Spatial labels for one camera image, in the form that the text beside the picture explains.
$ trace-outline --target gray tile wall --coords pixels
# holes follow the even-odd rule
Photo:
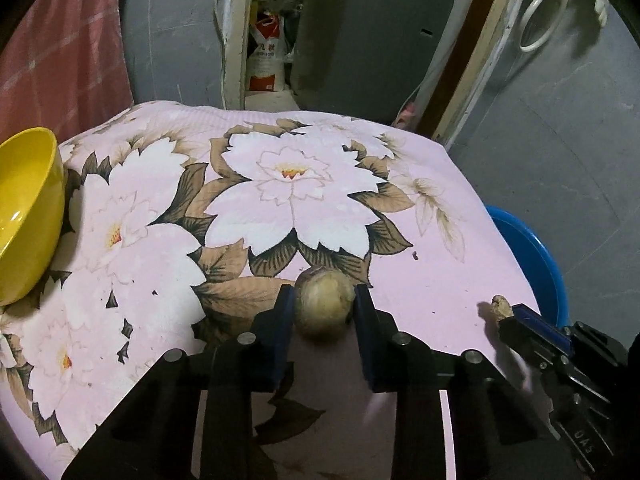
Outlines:
[[[615,10],[600,31],[593,0],[572,0],[537,53],[511,42],[450,155],[485,203],[551,250],[572,319],[629,345],[640,332],[640,48]]]
[[[122,38],[136,102],[222,106],[215,0],[124,0]]]

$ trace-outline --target red towel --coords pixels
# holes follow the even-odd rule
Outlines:
[[[0,54],[0,142],[34,126],[62,142],[132,102],[118,0],[36,0]]]

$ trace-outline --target floral tablecloth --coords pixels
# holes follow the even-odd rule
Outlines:
[[[49,479],[166,350],[242,332],[313,264],[367,283],[400,330],[479,349],[530,390],[485,318],[494,294],[535,308],[532,291],[440,145],[331,114],[151,102],[60,151],[58,250],[0,317],[2,413]],[[254,397],[264,478],[388,478],[394,399],[367,391],[353,333],[295,337],[290,360],[284,390]]]

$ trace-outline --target yellow bowl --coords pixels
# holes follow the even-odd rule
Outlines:
[[[0,144],[0,306],[33,288],[56,250],[65,176],[51,130],[31,128]]]

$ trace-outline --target screw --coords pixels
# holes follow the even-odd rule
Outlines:
[[[164,354],[162,354],[162,357],[165,361],[175,363],[182,357],[182,350],[180,350],[179,348],[171,348],[171,350],[167,350]]]
[[[477,365],[482,362],[482,354],[478,350],[467,350],[465,352],[465,359],[471,364]]]
[[[243,346],[249,346],[255,343],[258,338],[253,332],[242,332],[238,336],[238,342]]]
[[[407,332],[396,332],[391,336],[391,341],[398,346],[405,346],[411,342],[411,336]]]

